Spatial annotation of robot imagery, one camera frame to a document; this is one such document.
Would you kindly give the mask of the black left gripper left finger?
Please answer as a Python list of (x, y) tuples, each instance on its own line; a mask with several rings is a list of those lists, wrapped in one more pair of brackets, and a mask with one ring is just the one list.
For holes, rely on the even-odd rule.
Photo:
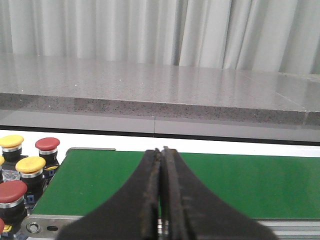
[(124, 185), (86, 216), (64, 227), (59, 240), (156, 240), (160, 151), (147, 150)]

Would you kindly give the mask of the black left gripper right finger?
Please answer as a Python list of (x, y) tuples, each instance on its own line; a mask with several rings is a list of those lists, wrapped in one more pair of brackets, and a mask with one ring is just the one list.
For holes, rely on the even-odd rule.
[(161, 152), (161, 217), (166, 240), (277, 239), (209, 190), (168, 147)]

